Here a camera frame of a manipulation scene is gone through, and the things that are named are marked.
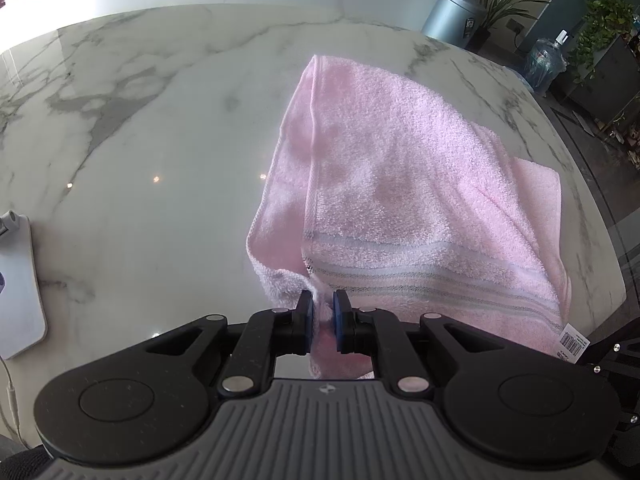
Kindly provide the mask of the white tablet device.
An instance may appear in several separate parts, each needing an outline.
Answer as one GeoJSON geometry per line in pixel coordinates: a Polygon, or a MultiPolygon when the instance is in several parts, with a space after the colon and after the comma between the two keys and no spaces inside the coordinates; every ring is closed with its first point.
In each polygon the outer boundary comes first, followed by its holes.
{"type": "Polygon", "coordinates": [[[47,335],[29,218],[13,210],[1,216],[0,351],[15,358],[47,335]]]}

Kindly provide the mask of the potted green plant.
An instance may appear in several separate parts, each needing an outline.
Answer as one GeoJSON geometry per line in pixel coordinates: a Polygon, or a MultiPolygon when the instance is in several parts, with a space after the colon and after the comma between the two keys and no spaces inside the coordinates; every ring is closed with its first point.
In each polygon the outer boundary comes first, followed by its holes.
{"type": "Polygon", "coordinates": [[[474,53],[480,52],[480,49],[484,47],[491,35],[491,29],[498,21],[511,16],[536,20],[536,16],[524,8],[525,3],[548,4],[547,0],[477,0],[477,2],[485,11],[485,16],[466,47],[474,53]]]}

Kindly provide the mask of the pink towel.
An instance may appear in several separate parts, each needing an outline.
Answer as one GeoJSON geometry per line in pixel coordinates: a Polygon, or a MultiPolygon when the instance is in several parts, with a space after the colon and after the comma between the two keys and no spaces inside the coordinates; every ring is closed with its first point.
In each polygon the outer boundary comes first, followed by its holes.
{"type": "Polygon", "coordinates": [[[314,56],[282,119],[246,251],[271,302],[314,300],[315,378],[365,378],[337,350],[331,302],[404,322],[435,312],[549,356],[572,329],[551,168],[510,155],[437,92],[314,56]]]}

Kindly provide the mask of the grey metal trash can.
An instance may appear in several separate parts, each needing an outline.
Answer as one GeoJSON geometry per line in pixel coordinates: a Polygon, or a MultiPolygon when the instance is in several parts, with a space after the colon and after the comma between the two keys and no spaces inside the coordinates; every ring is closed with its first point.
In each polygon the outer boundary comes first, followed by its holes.
{"type": "Polygon", "coordinates": [[[465,48],[484,21],[486,8],[476,0],[437,0],[422,34],[465,48]]]}

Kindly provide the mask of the blue water jug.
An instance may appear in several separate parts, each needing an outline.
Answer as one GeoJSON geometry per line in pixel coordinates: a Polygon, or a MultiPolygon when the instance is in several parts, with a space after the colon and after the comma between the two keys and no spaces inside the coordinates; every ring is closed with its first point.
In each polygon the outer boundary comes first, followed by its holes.
{"type": "Polygon", "coordinates": [[[533,92],[543,96],[556,76],[566,71],[562,47],[568,33],[562,29],[553,40],[539,38],[526,56],[523,77],[533,92]]]}

